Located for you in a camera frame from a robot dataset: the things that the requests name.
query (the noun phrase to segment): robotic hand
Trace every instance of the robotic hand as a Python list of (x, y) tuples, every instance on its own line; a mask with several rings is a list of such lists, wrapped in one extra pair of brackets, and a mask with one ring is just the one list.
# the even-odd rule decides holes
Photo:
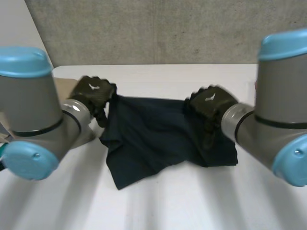
[(115, 91), (107, 80), (85, 76), (60, 105), (44, 51), (0, 48), (0, 111), (15, 135), (3, 150), (4, 166), (27, 180), (47, 178), (69, 149), (93, 139), (93, 117), (105, 127), (104, 107)]
[(226, 90), (209, 87), (189, 105), (277, 177), (307, 184), (307, 29), (263, 39), (259, 53), (256, 107), (238, 103)]

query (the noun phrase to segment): concrete wall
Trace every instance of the concrete wall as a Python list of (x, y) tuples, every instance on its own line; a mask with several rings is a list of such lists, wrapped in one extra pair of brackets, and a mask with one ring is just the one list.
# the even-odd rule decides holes
[(25, 0), (54, 66), (256, 63), (307, 0)]

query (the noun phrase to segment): tabletop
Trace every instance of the tabletop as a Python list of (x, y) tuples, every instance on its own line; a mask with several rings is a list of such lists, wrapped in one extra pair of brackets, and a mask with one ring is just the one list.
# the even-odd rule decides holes
[[(62, 66), (99, 76), (124, 96), (182, 99), (218, 84), (254, 104), (257, 65)], [(303, 230), (307, 188), (278, 179), (237, 146), (239, 164), (181, 163), (117, 190), (98, 139), (71, 150), (40, 182), (0, 173), (0, 230)]]

